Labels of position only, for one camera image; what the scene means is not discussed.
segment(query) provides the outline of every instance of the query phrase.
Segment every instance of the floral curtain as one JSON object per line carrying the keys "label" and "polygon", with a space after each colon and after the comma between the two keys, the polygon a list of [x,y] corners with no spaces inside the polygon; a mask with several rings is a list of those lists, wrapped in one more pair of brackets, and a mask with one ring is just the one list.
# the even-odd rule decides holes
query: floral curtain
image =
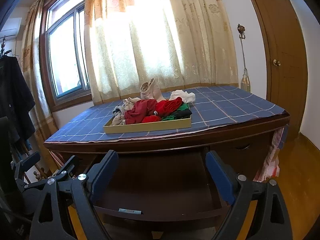
{"label": "floral curtain", "polygon": [[185,84],[237,87],[236,51],[222,0],[169,1],[178,31]]}
{"label": "floral curtain", "polygon": [[41,156],[50,170],[55,172],[58,167],[54,159],[59,164],[61,162],[43,145],[44,141],[57,131],[44,96],[39,64],[39,35],[43,3],[44,0],[36,0],[27,15],[26,28],[22,37],[21,71],[36,103],[29,114],[36,129],[35,137]]}
{"label": "floral curtain", "polygon": [[95,104],[162,89],[236,84],[221,0],[85,0],[84,44]]}

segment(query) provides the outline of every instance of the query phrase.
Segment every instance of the table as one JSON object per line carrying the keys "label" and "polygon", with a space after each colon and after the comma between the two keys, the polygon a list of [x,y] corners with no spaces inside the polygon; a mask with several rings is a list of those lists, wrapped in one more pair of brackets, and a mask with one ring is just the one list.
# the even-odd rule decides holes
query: table
{"label": "table", "polygon": [[283,146],[290,116],[279,106],[232,86],[186,91],[196,94],[191,128],[107,135],[102,127],[119,100],[87,109],[44,143],[61,161],[78,155],[78,173],[109,149],[119,153],[119,167],[94,204],[103,222],[152,231],[219,226],[229,205],[205,168],[205,154],[215,150],[237,173],[253,179],[271,149]]}

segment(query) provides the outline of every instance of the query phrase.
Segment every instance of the red clothing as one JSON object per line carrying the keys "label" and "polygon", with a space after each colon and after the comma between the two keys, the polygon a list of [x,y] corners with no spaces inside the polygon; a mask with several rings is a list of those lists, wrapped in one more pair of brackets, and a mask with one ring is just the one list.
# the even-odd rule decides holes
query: red clothing
{"label": "red clothing", "polygon": [[159,122],[161,121],[161,117],[158,115],[150,115],[143,118],[142,123],[144,122]]}
{"label": "red clothing", "polygon": [[166,117],[176,111],[182,105],[182,98],[175,100],[162,100],[156,105],[156,111],[160,117]]}
{"label": "red clothing", "polygon": [[139,100],[134,104],[132,110],[124,113],[125,124],[141,123],[145,116],[153,115],[156,104],[156,99]]}

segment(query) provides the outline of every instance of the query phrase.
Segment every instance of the window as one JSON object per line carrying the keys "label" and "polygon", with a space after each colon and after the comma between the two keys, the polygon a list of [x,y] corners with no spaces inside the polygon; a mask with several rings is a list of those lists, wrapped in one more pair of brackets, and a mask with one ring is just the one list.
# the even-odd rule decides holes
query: window
{"label": "window", "polygon": [[84,0],[57,0],[45,27],[46,62],[55,103],[90,94],[84,54]]}

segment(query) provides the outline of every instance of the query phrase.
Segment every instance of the wooden door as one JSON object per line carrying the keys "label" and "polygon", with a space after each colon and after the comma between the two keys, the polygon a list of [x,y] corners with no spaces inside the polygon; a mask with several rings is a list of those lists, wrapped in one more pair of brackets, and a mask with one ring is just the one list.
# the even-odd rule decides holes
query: wooden door
{"label": "wooden door", "polygon": [[289,138],[300,129],[307,96],[306,48],[289,0],[252,0],[267,61],[267,100],[290,114]]}

